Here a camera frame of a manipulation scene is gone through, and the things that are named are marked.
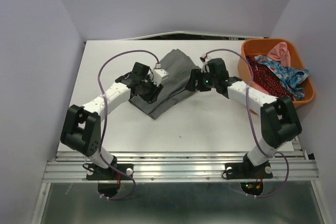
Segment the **grey skirt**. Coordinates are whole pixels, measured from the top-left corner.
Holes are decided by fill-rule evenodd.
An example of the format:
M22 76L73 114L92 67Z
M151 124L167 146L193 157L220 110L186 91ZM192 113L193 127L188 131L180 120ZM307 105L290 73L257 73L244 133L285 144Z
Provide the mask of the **grey skirt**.
M161 67L166 70L168 78L162 82L163 89L157 101L148 104L139 96L130 99L129 103L156 120L174 105L182 102L194 93L186 91L185 87L190 79L191 70L199 69L192 59L179 49L173 49L160 61Z

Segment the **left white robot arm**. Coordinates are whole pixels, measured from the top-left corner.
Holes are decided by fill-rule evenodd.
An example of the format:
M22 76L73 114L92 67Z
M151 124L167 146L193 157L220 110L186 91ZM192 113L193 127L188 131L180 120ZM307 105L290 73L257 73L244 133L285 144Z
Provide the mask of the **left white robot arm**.
M152 70L136 62L131 72L118 77L101 95L84 105L68 108L60 142L89 158L104 178L113 178L120 171L116 157L102 147L105 130L101 129L101 124L106 127L108 115L134 96L148 104L155 102L168 75L159 64Z

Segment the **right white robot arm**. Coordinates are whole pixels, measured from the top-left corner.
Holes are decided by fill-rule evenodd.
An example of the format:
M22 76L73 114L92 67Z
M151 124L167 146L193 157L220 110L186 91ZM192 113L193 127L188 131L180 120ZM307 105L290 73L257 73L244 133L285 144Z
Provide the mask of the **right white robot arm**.
M185 88L190 92L215 89L220 95L245 105L248 113L255 112L260 116L261 139L256 141L256 146L237 167L232 167L233 173L255 176L260 172L261 165L302 132L295 106L289 97L277 98L265 94L238 77L230 77L221 58L209 60L200 69L192 69Z

